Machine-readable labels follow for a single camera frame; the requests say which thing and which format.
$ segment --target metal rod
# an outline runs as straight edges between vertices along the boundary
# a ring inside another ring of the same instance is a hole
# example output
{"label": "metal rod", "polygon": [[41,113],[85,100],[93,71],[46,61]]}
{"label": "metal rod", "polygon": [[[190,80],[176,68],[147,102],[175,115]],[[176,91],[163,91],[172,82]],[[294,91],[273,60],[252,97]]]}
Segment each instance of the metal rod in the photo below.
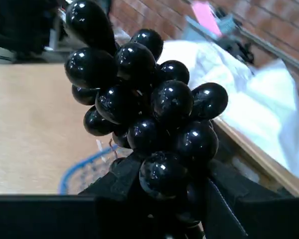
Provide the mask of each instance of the metal rod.
{"label": "metal rod", "polygon": [[287,61],[289,64],[293,65],[294,67],[296,67],[297,69],[299,69],[299,61],[291,56],[289,56],[288,54],[286,54],[284,51],[278,49],[277,47],[273,46],[272,44],[270,44],[269,42],[264,41],[263,39],[261,39],[260,37],[252,34],[251,32],[249,32],[248,30],[244,29],[243,27],[239,27],[240,33],[247,37],[248,39],[252,40],[253,42],[255,42],[257,45],[263,47],[264,49],[266,49],[267,51],[275,54],[276,56],[278,56],[279,58],[281,58],[282,60]]}

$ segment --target white plastic bag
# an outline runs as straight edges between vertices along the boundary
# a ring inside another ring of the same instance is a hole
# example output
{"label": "white plastic bag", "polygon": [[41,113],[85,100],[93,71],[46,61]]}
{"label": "white plastic bag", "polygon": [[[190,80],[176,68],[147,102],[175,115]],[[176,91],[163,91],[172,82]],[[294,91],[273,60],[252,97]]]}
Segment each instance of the white plastic bag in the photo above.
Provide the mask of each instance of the white plastic bag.
{"label": "white plastic bag", "polygon": [[281,60],[254,75],[214,43],[170,41],[158,63],[178,60],[190,71],[191,89],[216,82],[228,92],[220,116],[270,157],[299,178],[299,96]]}

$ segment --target red brick wall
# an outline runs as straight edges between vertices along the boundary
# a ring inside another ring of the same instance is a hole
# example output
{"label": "red brick wall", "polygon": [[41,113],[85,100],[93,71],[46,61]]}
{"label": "red brick wall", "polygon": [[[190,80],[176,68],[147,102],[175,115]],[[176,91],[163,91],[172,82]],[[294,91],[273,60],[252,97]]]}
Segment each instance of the red brick wall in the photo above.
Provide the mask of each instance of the red brick wall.
{"label": "red brick wall", "polygon": [[[155,29],[164,40],[177,39],[194,14],[192,0],[114,0],[111,21],[129,35],[140,28]],[[243,23],[243,27],[299,60],[299,0],[210,0]],[[257,67],[275,59],[253,46]],[[290,68],[299,90],[299,72]]]}

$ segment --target black object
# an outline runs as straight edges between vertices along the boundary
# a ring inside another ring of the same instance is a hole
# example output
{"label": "black object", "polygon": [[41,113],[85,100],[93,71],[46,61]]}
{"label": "black object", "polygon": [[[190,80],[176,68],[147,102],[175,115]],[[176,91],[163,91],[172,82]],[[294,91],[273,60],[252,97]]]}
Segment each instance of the black object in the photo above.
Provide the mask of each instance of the black object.
{"label": "black object", "polygon": [[188,167],[202,171],[217,152],[218,138],[209,123],[193,121],[179,129],[173,149]]}
{"label": "black object", "polygon": [[56,0],[0,0],[0,47],[16,55],[40,54],[49,40]]}
{"label": "black object", "polygon": [[210,120],[219,116],[226,109],[228,94],[224,87],[217,83],[205,83],[193,91],[194,107],[192,117],[194,119]]}
{"label": "black object", "polygon": [[179,156],[170,152],[156,152],[145,159],[140,168],[140,185],[157,200],[174,199],[185,189],[187,169]]}
{"label": "black object", "polygon": [[110,54],[90,47],[73,52],[65,62],[64,68],[72,84],[92,89],[114,84],[118,72]]}
{"label": "black object", "polygon": [[155,59],[147,47],[130,42],[122,45],[115,54],[115,62],[119,67],[119,74],[130,84],[137,87],[150,84],[149,75],[156,67]]}
{"label": "black object", "polygon": [[[237,26],[241,26],[242,23],[235,20]],[[243,62],[244,64],[254,64],[254,54],[251,52],[251,43],[242,44],[238,40],[233,40],[228,37],[222,37],[216,43],[231,54],[233,57]]]}
{"label": "black object", "polygon": [[163,81],[176,80],[185,84],[189,82],[189,71],[180,61],[165,61],[160,65],[160,77]]}
{"label": "black object", "polygon": [[131,38],[131,42],[137,42],[146,46],[157,61],[163,51],[164,41],[153,29],[141,29]]}
{"label": "black object", "polygon": [[113,171],[123,160],[125,160],[125,157],[117,158],[115,159],[110,166],[110,171]]}
{"label": "black object", "polygon": [[84,115],[83,125],[85,130],[94,136],[104,136],[113,132],[117,125],[104,119],[92,106]]}
{"label": "black object", "polygon": [[178,127],[193,108],[189,87],[181,81],[165,81],[151,95],[151,108],[155,118],[168,128]]}
{"label": "black object", "polygon": [[95,106],[100,115],[115,124],[129,124],[140,112],[137,96],[123,85],[101,89]]}
{"label": "black object", "polygon": [[66,24],[88,46],[104,50],[114,56],[116,45],[111,23],[95,2],[73,1],[66,9]]}
{"label": "black object", "polygon": [[123,148],[131,148],[128,142],[128,129],[127,127],[120,127],[112,133],[114,143]]}
{"label": "black object", "polygon": [[[132,153],[78,196],[0,195],[0,237],[153,239],[151,200],[139,185],[142,161]],[[206,238],[299,239],[299,198],[282,197],[216,160],[203,183]]]}
{"label": "black object", "polygon": [[154,118],[143,117],[132,123],[128,130],[131,149],[142,152],[155,152],[166,148],[169,143],[168,132]]}
{"label": "black object", "polygon": [[199,223],[202,220],[204,200],[204,184],[190,181],[177,199],[176,217],[189,225]]}
{"label": "black object", "polygon": [[98,89],[86,89],[72,85],[73,98],[80,104],[92,106],[95,104],[95,98],[99,91]]}

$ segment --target tan tabletop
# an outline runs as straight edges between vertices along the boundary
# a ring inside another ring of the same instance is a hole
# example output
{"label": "tan tabletop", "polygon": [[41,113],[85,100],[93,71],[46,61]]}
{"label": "tan tabletop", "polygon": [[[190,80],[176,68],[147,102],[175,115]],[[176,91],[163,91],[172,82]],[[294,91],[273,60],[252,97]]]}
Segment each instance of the tan tabletop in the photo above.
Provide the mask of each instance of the tan tabletop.
{"label": "tan tabletop", "polygon": [[1,65],[0,193],[56,193],[62,174],[98,151],[83,127],[88,108],[63,65]]}

